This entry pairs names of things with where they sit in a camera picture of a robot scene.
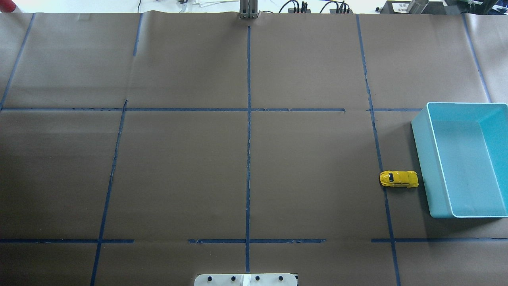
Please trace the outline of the black power strip right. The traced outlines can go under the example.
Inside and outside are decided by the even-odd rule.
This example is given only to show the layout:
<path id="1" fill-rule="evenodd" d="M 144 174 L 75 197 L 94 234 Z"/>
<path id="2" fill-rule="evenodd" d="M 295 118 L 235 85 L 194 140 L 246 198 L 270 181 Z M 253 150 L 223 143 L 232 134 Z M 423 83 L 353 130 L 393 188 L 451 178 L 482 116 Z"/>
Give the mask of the black power strip right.
<path id="1" fill-rule="evenodd" d="M 336 14 L 352 14 L 353 11 L 348 7 L 339 7 L 339 9 L 333 10 Z"/>

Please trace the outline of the black power strip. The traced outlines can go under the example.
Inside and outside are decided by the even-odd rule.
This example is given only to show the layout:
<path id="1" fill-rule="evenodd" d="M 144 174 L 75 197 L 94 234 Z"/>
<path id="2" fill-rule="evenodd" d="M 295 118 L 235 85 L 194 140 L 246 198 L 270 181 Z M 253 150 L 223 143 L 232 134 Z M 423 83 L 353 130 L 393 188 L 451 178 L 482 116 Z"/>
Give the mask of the black power strip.
<path id="1" fill-rule="evenodd" d="M 294 13 L 294 14 L 310 14 L 310 13 L 312 13 L 312 10 L 310 8 L 304 9 L 304 8 L 300 7 L 299 9 L 297 9 L 297 8 L 288 8 L 287 12 L 290 13 L 290 14 L 292 14 L 292 13 Z"/>
<path id="2" fill-rule="evenodd" d="M 352 14 L 353 11 L 348 7 L 339 7 L 339 9 L 333 10 L 336 14 Z"/>

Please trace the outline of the red cylinder bottle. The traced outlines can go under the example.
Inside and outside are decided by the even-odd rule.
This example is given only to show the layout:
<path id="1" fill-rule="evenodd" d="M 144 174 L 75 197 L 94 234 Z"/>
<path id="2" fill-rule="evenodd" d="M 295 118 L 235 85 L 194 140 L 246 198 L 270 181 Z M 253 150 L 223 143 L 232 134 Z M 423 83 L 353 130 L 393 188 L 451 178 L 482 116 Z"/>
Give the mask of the red cylinder bottle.
<path id="1" fill-rule="evenodd" d="M 17 8 L 17 5 L 13 0 L 0 0 L 0 12 L 1 13 L 12 13 Z"/>

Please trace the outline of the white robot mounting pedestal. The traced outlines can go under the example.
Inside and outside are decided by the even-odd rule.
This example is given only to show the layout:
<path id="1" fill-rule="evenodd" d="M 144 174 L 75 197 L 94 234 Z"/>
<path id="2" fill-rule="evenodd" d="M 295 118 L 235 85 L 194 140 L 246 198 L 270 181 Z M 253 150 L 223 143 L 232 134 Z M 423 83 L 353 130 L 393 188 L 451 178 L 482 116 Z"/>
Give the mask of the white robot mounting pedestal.
<path id="1" fill-rule="evenodd" d="M 200 274 L 194 286 L 298 286 L 292 273 Z"/>

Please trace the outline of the light blue plastic bin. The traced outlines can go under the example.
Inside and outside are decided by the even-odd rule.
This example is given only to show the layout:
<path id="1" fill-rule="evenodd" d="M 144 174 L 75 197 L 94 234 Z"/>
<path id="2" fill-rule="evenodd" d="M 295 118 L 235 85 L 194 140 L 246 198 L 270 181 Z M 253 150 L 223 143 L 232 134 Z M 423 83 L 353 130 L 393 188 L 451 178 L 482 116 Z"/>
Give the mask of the light blue plastic bin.
<path id="1" fill-rule="evenodd" d="M 429 102 L 412 132 L 433 218 L 506 218 L 506 103 Z"/>

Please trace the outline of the yellow beetle toy car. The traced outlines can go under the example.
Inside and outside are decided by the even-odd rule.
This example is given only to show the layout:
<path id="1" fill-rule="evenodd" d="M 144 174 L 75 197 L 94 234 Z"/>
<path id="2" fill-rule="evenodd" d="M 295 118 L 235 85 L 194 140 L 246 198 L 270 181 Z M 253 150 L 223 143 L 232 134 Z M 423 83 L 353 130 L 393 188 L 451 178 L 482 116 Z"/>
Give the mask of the yellow beetle toy car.
<path id="1" fill-rule="evenodd" d="M 418 175 L 415 171 L 386 170 L 379 174 L 379 181 L 383 187 L 414 188 L 419 186 Z"/>

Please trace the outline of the aluminium frame post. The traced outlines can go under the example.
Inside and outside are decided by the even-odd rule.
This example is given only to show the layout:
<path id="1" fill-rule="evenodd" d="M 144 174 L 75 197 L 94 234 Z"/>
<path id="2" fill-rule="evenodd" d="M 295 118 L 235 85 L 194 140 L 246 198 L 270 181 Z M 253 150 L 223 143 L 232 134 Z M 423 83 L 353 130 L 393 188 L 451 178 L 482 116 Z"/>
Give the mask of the aluminium frame post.
<path id="1" fill-rule="evenodd" d="M 239 18 L 256 19 L 259 17 L 258 0 L 240 0 Z"/>

